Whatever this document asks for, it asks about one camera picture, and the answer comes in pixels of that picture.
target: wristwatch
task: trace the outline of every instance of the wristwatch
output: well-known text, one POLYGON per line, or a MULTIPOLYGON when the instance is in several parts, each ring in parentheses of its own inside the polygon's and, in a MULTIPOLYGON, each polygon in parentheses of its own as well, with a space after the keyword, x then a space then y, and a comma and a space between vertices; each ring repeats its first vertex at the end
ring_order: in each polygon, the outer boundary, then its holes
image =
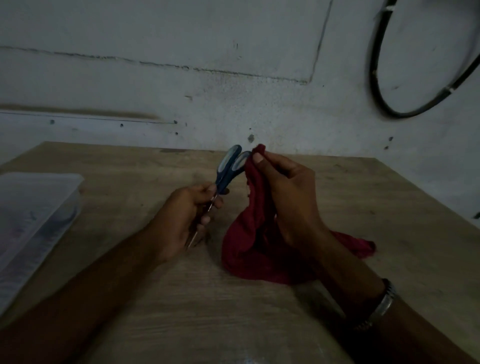
POLYGON ((382 279, 385 284, 385 294, 380 304, 375 308, 374 312, 363 322, 353 327, 354 331, 364 332, 370 329, 375 322, 377 322, 392 305, 393 300, 396 297, 396 290, 392 282, 388 279, 382 279))

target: plastic container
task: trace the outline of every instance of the plastic container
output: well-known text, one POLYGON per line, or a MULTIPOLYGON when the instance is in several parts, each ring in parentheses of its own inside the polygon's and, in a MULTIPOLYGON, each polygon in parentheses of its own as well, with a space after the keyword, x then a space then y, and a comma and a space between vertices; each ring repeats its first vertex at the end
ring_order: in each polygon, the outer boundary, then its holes
POLYGON ((80 213, 79 174, 0 176, 0 315, 80 213))

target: scissor handle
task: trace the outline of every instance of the scissor handle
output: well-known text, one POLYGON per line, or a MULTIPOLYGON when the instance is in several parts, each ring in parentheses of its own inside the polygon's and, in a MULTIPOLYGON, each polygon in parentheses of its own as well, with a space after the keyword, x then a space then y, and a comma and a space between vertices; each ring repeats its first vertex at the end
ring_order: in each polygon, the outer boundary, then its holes
POLYGON ((218 190, 218 185, 220 184, 220 181, 223 179, 227 171, 230 169, 232 164, 235 162, 239 154, 241 153, 241 146, 240 145, 234 145, 232 148, 230 148, 225 156, 223 157, 222 161, 218 165, 218 168, 216 169, 216 180, 215 184, 217 186, 218 190))
POLYGON ((245 162, 250 154, 252 154, 250 151, 241 153, 237 159, 235 159, 230 168, 226 170, 223 178, 220 180, 220 183, 216 186, 216 191, 218 194, 221 194, 228 184, 245 170, 245 162))

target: black cable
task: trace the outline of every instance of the black cable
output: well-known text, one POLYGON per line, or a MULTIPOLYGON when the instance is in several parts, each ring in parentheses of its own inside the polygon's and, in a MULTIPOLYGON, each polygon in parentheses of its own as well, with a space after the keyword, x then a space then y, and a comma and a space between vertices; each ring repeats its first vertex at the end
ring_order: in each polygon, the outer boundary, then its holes
POLYGON ((378 68, 378 58, 380 57, 380 49, 382 47, 382 42, 384 40, 385 31, 387 30, 390 17, 392 16, 393 11, 395 10, 397 0, 387 0, 386 5, 382 9, 382 17, 378 24, 377 33, 375 34, 375 40, 373 42, 372 48, 372 57, 370 58, 370 69, 369 69, 369 79, 370 79, 370 89, 372 91, 373 100, 388 116, 394 119, 404 119, 411 118, 412 116, 417 116, 423 112, 433 108, 435 105, 438 105, 440 102, 449 97, 460 85, 472 74, 472 72, 480 64, 480 54, 475 58, 475 60, 469 65, 469 67, 450 85, 446 86, 442 91, 438 93, 436 97, 427 102, 425 105, 420 106, 418 109, 408 112, 398 112, 393 110, 388 106, 387 102, 382 97, 380 92, 380 87, 378 86, 378 77, 377 77, 377 68, 378 68))

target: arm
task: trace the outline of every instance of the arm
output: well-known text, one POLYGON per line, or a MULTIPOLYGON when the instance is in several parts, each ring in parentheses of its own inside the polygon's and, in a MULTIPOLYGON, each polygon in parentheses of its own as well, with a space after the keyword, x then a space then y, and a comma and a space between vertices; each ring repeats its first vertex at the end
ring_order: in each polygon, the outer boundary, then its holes
MULTIPOLYGON (((384 295, 383 281, 322 222, 314 172, 286 157, 265 155, 270 162, 259 154, 253 160, 270 183, 285 241, 311 263, 348 320, 367 319, 384 295)), ((378 348, 399 363, 476 363, 399 297, 370 331, 378 348)))
MULTIPOLYGON (((0 363, 61 363, 132 298, 149 272, 181 252, 215 185, 176 190, 153 220, 0 331, 0 363)), ((221 198, 215 200, 220 208, 221 198)), ((208 216, 200 219, 202 233, 208 216)))

